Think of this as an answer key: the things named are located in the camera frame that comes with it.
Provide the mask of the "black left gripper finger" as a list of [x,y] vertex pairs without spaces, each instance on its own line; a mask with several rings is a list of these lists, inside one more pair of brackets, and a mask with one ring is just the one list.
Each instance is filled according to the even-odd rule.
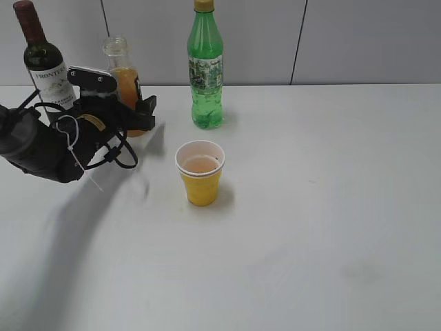
[[118,82],[108,71],[83,66],[70,66],[68,81],[79,88],[79,99],[100,98],[119,100]]
[[118,102],[116,109],[120,118],[120,129],[143,132],[152,130],[156,125],[154,116],[156,104],[157,96],[139,99],[135,104],[135,110]]

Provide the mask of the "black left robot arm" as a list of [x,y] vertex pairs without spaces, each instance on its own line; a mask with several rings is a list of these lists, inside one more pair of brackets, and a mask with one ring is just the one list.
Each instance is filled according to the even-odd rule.
[[1,108],[1,156],[25,174],[59,183],[76,181],[105,163],[135,168],[138,157],[127,134],[154,128],[156,96],[131,109],[119,100],[109,72],[71,66],[67,79],[80,89],[68,110],[47,102],[31,106],[37,90],[18,108]]

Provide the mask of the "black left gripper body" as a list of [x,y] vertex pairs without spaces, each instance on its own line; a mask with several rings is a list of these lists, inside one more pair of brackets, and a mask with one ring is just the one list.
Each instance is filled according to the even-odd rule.
[[48,126],[48,172],[85,172],[115,162],[123,169],[131,163],[120,161],[123,149],[131,151],[127,131],[120,129],[116,100],[87,98]]

